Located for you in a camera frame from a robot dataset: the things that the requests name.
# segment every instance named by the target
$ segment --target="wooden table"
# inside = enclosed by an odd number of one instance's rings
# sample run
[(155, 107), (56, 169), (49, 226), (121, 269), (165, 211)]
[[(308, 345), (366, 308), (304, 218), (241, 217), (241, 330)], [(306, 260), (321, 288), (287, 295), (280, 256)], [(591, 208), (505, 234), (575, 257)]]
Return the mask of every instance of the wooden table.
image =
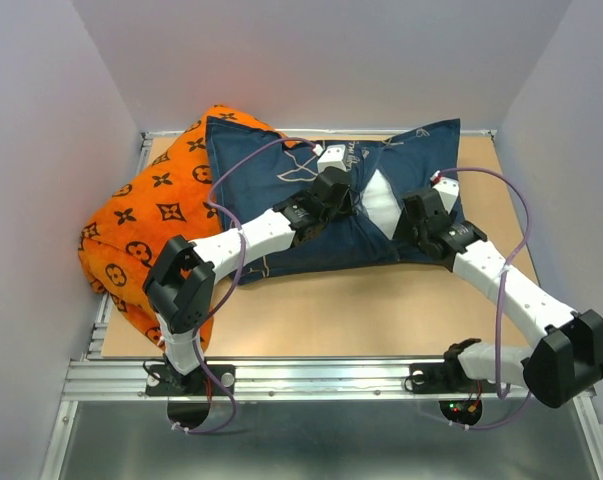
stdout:
[[(150, 159), (173, 141), (156, 138)], [(500, 171), (487, 137), (462, 137), (458, 165)], [(521, 229), (505, 185), (476, 173), (461, 173), (459, 181), (466, 218), (502, 253), (509, 253), (520, 241)], [(514, 263), (536, 281), (527, 249)], [(216, 299), (228, 285), (227, 279), (219, 283)], [(435, 266), (404, 264), (266, 278), (238, 288), (215, 316), (206, 354), (440, 355), (450, 344), (469, 337), (492, 342), (494, 313), (494, 305), (472, 286)], [(504, 321), (503, 341), (525, 345), (509, 320)], [(161, 350), (112, 309), (102, 355), (151, 357), (161, 355)]]

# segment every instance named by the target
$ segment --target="gray wall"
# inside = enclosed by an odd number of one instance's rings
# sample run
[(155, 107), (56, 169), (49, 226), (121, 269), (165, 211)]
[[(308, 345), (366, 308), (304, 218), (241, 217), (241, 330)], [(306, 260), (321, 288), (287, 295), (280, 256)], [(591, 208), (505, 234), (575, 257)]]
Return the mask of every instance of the gray wall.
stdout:
[(603, 0), (573, 1), (496, 140), (533, 207), (543, 286), (603, 315)]
[(570, 0), (73, 0), (140, 128), (498, 126)]
[(38, 478), (97, 297), (76, 247), (138, 129), (71, 3), (0, 2), (0, 479)]

